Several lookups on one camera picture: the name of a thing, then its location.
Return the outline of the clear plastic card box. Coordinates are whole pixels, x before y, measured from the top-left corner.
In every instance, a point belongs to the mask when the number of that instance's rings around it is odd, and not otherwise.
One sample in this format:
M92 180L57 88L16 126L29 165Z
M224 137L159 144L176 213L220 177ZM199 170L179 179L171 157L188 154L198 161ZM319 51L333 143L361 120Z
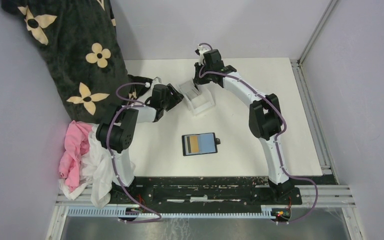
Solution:
M182 90L182 85L186 82L193 82L192 80L185 81L178 85L179 92L184 96L185 103L188 110L193 116L198 116L203 114L205 111L216 106L212 93L203 85L195 85L195 87L200 91L200 95L192 100L189 100L184 91Z

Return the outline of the white magnetic stripe card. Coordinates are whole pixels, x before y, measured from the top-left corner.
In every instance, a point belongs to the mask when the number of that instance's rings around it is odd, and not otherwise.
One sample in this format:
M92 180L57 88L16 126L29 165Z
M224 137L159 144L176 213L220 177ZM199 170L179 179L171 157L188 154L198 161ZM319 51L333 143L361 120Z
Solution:
M186 136L185 137L185 154L190 155L192 153L191 150L192 148L191 148L190 136Z

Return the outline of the gold VIP card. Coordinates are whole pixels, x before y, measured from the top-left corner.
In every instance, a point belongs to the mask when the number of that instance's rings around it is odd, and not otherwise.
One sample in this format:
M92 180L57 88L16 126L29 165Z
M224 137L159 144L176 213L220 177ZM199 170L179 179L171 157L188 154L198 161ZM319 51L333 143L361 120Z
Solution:
M199 138L197 135L192 135L189 137L190 152L196 154L200 152L199 147Z

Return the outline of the black card holder wallet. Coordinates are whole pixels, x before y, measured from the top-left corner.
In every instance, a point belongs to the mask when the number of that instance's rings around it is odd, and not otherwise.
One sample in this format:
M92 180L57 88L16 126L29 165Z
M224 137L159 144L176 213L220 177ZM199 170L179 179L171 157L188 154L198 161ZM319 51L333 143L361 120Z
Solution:
M186 136L198 136L199 153L191 153L189 155L186 155L186 143L185 143ZM216 137L214 132L182 135L181 140L182 140L182 154L185 157L216 154L218 152L218 145L221 144L221 140Z

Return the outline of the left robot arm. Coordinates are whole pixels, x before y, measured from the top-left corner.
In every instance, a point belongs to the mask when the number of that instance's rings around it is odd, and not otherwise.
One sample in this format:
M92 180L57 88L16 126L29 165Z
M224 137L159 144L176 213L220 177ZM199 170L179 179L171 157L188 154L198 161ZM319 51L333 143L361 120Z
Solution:
M135 179L129 148L139 123L156 123L184 99L172 84L155 84L145 100L129 100L128 105L112 105L96 130L96 139L109 151L113 182L120 186L118 197L129 204L138 191L131 186Z

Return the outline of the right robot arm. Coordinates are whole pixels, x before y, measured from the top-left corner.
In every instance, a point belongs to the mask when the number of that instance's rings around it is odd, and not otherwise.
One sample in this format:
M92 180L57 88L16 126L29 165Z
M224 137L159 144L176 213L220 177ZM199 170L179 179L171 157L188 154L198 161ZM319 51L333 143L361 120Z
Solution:
M280 136L286 129L281 114L279 98L274 93L265 94L247 83L231 65L225 65L217 49L198 46L195 53L199 61L194 64L195 86L218 84L234 94L248 108L248 126L263 148L268 167L269 199L282 204L289 198L294 185L285 165Z

